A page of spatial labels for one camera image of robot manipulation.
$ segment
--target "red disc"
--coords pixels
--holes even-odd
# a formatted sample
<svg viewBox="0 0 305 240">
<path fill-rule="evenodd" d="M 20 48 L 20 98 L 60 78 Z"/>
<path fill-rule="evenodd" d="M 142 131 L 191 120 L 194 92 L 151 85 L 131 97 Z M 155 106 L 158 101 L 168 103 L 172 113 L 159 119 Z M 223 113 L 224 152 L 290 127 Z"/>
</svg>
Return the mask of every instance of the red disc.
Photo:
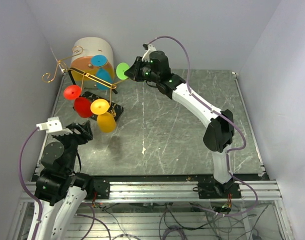
<svg viewBox="0 0 305 240">
<path fill-rule="evenodd" d="M 91 111 L 91 101 L 85 97 L 77 97 L 74 101 L 73 107 L 74 110 L 82 118 L 89 118 L 93 115 Z"/>
<path fill-rule="evenodd" d="M 82 93 L 82 89 L 78 85 L 70 85 L 63 91 L 63 96 L 67 100 L 75 100 Z"/>
</svg>

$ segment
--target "cylindrical container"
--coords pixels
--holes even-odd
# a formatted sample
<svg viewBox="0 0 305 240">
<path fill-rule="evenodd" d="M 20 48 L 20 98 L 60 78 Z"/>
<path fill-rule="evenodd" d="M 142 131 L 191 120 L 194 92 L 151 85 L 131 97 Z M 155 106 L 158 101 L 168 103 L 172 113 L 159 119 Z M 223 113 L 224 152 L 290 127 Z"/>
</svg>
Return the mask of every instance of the cylindrical container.
<svg viewBox="0 0 305 240">
<path fill-rule="evenodd" d="M 110 133 L 116 128 L 116 121 L 110 112 L 105 112 L 97 116 L 97 124 L 103 133 Z"/>
<path fill-rule="evenodd" d="M 102 68 L 109 73 L 112 80 L 115 78 L 113 49 L 107 41 L 99 37 L 84 37 L 76 41 L 74 47 L 75 46 L 81 46 L 83 52 L 82 54 L 71 58 L 71 68 L 80 69 L 91 75 L 96 75 L 98 67 L 91 64 L 91 59 L 96 55 L 104 55 L 108 62 Z M 76 82 L 81 83 L 83 76 L 74 71 L 71 73 L 73 79 Z M 90 89 L 97 88 L 96 83 L 87 77 L 84 78 L 83 86 Z"/>
</svg>

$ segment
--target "floor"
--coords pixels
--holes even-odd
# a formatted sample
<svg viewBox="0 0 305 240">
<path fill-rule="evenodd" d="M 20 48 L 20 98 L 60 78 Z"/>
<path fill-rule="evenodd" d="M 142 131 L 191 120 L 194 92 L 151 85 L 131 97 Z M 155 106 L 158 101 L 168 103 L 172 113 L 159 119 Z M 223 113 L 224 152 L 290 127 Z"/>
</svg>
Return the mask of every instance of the floor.
<svg viewBox="0 0 305 240">
<path fill-rule="evenodd" d="M 186 78 L 185 69 L 173 72 Z M 63 97 L 64 89 L 70 84 L 66 74 L 54 114 L 64 125 L 85 121 L 73 110 L 73 101 Z M 259 154 L 232 72 L 193 70 L 190 86 L 216 107 L 230 109 L 234 122 L 245 134 L 247 147 L 230 156 L 233 171 L 261 173 Z M 87 91 L 109 98 L 107 91 Z M 118 85 L 117 91 L 118 94 L 112 95 L 112 101 L 123 106 L 124 113 L 111 133 L 102 133 L 97 122 L 91 120 L 93 140 L 78 148 L 83 173 L 179 175 L 214 172 L 212 155 L 203 143 L 206 129 L 192 113 L 146 83 L 127 80 Z M 233 146 L 241 145 L 242 139 L 236 132 Z"/>
</svg>

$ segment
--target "marble surface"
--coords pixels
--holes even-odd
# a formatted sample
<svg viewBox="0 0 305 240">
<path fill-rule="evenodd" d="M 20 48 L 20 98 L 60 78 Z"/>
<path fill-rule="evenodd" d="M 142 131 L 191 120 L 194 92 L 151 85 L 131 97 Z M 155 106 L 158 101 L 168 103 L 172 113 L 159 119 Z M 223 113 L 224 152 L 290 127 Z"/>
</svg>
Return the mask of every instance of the marble surface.
<svg viewBox="0 0 305 240">
<path fill-rule="evenodd" d="M 173 72 L 186 79 L 187 70 Z M 73 101 L 63 97 L 65 87 L 70 84 L 66 74 L 54 114 L 64 125 L 85 121 L 73 110 Z M 245 134 L 247 147 L 230 154 L 233 171 L 261 173 L 250 125 L 231 71 L 193 70 L 190 86 L 214 106 L 230 109 L 234 122 Z M 83 173 L 175 175 L 214 172 L 212 154 L 203 143 L 206 129 L 197 117 L 144 82 L 127 80 L 119 84 L 117 90 L 112 101 L 123 106 L 124 113 L 111 133 L 102 133 L 97 122 L 90 120 L 93 140 L 78 148 Z M 92 89 L 90 92 L 109 98 L 107 91 Z M 236 132 L 233 146 L 241 145 L 242 139 Z"/>
</svg>

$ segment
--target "white wall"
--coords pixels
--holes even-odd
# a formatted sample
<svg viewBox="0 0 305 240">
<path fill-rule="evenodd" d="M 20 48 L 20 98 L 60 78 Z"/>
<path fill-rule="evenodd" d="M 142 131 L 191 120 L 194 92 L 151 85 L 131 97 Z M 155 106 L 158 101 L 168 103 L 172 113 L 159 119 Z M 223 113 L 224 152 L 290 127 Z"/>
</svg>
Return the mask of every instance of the white wall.
<svg viewBox="0 0 305 240">
<path fill-rule="evenodd" d="M 115 65 L 132 64 L 143 43 L 159 35 L 178 38 L 194 69 L 238 72 L 280 0 L 26 0 L 56 57 L 83 37 L 106 39 Z M 161 40 L 172 68 L 186 68 L 176 43 Z"/>
<path fill-rule="evenodd" d="M 56 61 L 24 0 L 0 0 L 0 240 L 7 237 L 20 196 L 19 150 L 37 123 L 47 120 L 58 84 L 43 83 Z M 29 142 L 23 158 L 31 178 L 44 133 Z"/>
<path fill-rule="evenodd" d="M 305 0 L 283 0 L 240 71 L 240 87 L 296 239 L 305 239 Z"/>
</svg>

